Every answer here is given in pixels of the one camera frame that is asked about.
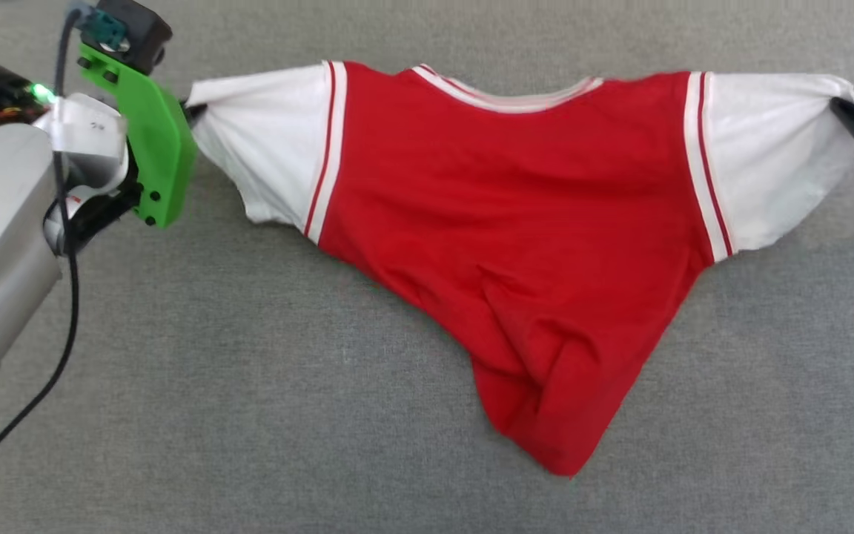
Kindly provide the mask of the grey fabric sofa cushion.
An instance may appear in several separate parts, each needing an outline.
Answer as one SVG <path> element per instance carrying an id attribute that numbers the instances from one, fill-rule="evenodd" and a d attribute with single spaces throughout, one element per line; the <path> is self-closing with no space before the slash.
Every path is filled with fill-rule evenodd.
<path id="1" fill-rule="evenodd" d="M 147 4 L 179 93 L 319 59 L 501 94 L 688 68 L 854 82 L 854 0 Z M 854 534 L 850 167 L 698 281 L 567 479 L 489 426 L 433 321 L 248 223 L 202 161 L 174 227 L 126 217 L 82 254 L 67 371 L 0 446 L 0 534 Z"/>

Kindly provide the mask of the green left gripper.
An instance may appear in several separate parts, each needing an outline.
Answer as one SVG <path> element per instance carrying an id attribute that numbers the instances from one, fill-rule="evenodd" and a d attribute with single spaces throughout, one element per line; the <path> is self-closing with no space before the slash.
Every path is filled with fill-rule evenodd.
<path id="1" fill-rule="evenodd" d="M 115 202 L 146 225 L 168 228 L 181 216 L 193 176 L 197 145 L 190 126 L 208 106 L 183 101 L 181 108 L 179 99 L 149 75 L 103 50 L 81 44 L 80 58 L 88 61 L 82 77 L 116 100 L 128 127 L 128 172 L 116 186 Z"/>

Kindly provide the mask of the red and white t-shirt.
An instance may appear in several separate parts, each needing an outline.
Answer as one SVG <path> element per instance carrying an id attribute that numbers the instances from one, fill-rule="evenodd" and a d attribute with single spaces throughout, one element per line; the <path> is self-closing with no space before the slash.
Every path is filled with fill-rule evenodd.
<path id="1" fill-rule="evenodd" d="M 804 73 L 589 77 L 496 96 L 428 65 L 194 82 L 200 151 L 251 222 L 301 231 L 437 321 L 492 426 L 579 473 L 695 281 L 802 223 L 854 139 Z"/>

